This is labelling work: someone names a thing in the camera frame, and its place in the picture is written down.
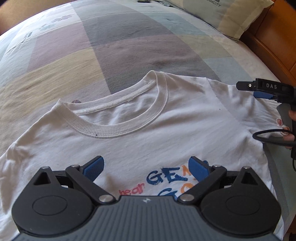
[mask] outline t-shirt sleeve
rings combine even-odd
[[[25,166],[13,143],[0,157],[0,240],[12,240],[19,232],[11,216],[11,208],[25,187]]]
[[[255,98],[252,91],[240,91],[235,85],[209,80],[216,97],[231,115],[252,134],[257,131],[279,129],[276,120],[281,118],[274,100]]]

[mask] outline white t-shirt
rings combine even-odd
[[[251,166],[275,195],[252,134],[277,128],[276,106],[216,80],[154,71],[95,101],[59,100],[0,157],[0,238],[17,234],[12,205],[41,166],[65,170],[98,155],[105,166],[94,183],[115,197],[179,196],[197,183],[191,156],[233,171]]]

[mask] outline ribbed neckline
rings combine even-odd
[[[80,115],[112,108],[130,101],[155,85],[157,85],[158,94],[153,104],[144,113],[131,120],[113,125],[101,125],[80,117]],[[82,134],[95,138],[111,138],[134,132],[148,125],[160,115],[167,99],[168,88],[164,73],[151,70],[142,80],[125,90],[85,103],[67,103],[58,100],[52,111],[55,111],[70,126]]]

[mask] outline blue letters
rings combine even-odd
[[[179,170],[179,167],[175,167],[175,168],[167,168],[164,167],[161,169],[161,171],[163,172],[163,174],[165,175],[165,177],[168,179],[168,183],[171,183],[173,181],[187,181],[188,178],[186,177],[181,177],[178,174],[176,174],[175,172],[170,172],[170,171],[174,171],[174,170]]]
[[[163,189],[157,196],[173,196],[175,200],[177,200],[177,196],[175,195],[175,193],[177,191],[173,191],[173,192],[170,192],[172,189],[171,188],[166,188],[166,189]]]
[[[152,171],[148,174],[146,180],[149,184],[157,185],[158,183],[163,182],[163,179],[160,177],[162,175],[162,173],[159,173],[159,174],[156,174],[156,173],[158,173],[158,171]]]

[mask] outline bedspread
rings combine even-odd
[[[79,103],[105,97],[152,69],[226,84],[278,81],[243,43],[182,10],[154,1],[79,0],[0,36],[0,155],[59,98]],[[275,154],[265,149],[289,226],[295,205],[287,204]]]

